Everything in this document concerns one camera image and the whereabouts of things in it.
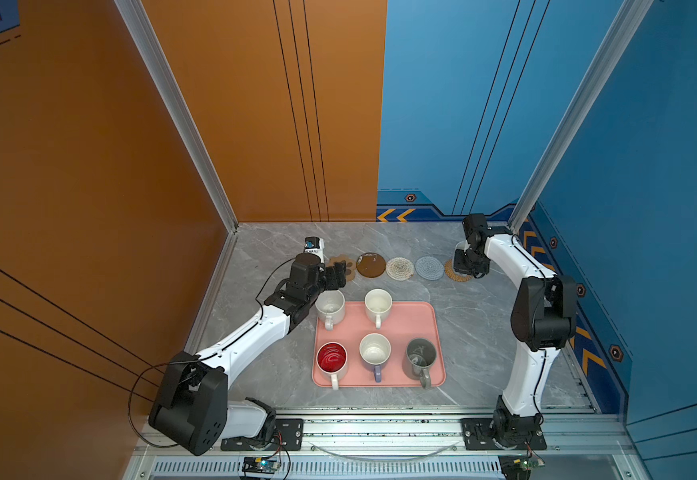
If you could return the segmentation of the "tan wicker round coaster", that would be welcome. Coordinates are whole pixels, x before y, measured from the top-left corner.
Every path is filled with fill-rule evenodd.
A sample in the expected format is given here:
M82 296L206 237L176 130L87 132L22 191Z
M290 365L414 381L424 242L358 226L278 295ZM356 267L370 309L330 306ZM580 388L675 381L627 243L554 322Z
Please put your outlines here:
M451 279L451 280L453 280L453 281L455 281L455 282L458 282L458 283L468 282L468 281L472 280L472 278L473 278L472 275L458 273L458 272L454 269L454 262L453 262L452 259L448 259L448 260L445 262L445 264L444 264L444 273L445 273L445 275L446 275L449 279Z

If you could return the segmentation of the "blue grey woven coaster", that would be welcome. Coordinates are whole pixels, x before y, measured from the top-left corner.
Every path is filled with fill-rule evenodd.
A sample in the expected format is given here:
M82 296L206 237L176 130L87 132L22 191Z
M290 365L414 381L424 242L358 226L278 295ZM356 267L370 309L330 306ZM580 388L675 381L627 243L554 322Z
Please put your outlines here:
M436 281L444 276L443 264L433 256L418 258L414 264L414 268L417 275L424 280Z

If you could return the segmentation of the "dark brown rimmed coaster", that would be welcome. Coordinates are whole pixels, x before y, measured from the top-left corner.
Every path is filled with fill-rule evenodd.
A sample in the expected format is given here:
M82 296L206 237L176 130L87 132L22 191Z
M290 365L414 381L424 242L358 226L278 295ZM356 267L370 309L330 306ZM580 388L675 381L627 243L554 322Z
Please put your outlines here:
M378 278L384 274L386 260L379 253L365 252L356 260L356 271L366 278Z

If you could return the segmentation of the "white woven round coaster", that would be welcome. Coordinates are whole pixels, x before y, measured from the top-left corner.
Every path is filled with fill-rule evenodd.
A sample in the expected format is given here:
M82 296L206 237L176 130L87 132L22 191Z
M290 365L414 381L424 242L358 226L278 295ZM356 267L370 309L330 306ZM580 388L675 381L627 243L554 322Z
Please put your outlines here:
M405 281L414 276L414 264L407 258L396 257L386 262L385 272L395 281Z

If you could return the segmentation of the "purple mug white inside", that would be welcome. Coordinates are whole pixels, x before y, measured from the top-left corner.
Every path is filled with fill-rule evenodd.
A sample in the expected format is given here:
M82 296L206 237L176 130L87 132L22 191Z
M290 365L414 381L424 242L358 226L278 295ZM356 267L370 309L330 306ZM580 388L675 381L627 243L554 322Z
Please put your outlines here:
M359 342L359 355L364 367L372 374L375 383L382 382L382 369L388 362L392 347L387 337L370 333Z

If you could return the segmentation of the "grey green mug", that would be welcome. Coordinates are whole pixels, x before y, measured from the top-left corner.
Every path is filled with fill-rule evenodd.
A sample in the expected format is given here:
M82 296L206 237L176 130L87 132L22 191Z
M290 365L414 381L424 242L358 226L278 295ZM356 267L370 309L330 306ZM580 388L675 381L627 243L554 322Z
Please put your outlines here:
M432 342L423 338L412 339L404 351L403 372L408 378L418 381L422 388L430 388L431 368L436 359L437 351Z

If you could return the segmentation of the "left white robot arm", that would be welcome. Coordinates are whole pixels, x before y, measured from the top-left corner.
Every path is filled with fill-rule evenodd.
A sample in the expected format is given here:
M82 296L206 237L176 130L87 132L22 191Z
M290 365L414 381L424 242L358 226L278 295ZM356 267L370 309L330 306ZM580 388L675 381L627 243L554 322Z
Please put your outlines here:
M270 446L276 410L250 397L230 401L228 389L252 361L308 317L318 296L344 286L346 262L328 266L318 249L296 255L288 278L260 302L248 322L196 354L182 351L162 364L166 372L148 425L196 456L226 439L246 439L258 448Z

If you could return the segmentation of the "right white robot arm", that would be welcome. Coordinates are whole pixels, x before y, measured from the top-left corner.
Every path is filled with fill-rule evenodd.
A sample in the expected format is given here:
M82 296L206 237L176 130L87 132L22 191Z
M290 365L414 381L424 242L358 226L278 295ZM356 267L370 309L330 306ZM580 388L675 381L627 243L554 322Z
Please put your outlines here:
M453 254L455 273L482 278L497 265L517 288L510 327L517 341L510 378L490 418L461 422L468 450L547 448L541 400L561 350L576 330L576 283L533 258L504 226L482 214L462 221L466 246Z

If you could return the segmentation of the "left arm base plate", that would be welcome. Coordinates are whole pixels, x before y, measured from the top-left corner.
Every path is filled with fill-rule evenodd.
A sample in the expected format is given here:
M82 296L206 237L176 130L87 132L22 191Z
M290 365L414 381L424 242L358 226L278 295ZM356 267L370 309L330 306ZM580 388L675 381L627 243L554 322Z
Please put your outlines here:
M302 418L276 418L266 421L264 428L254 437L222 439L222 451L274 452L284 446L289 452L302 449L304 420Z

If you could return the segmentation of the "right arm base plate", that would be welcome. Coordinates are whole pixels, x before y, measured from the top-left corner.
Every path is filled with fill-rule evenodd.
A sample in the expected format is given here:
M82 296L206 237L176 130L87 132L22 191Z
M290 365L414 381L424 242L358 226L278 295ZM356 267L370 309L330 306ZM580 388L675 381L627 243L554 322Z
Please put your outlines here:
M460 426L465 448L469 451L547 449L537 417L512 417L504 420L463 418Z

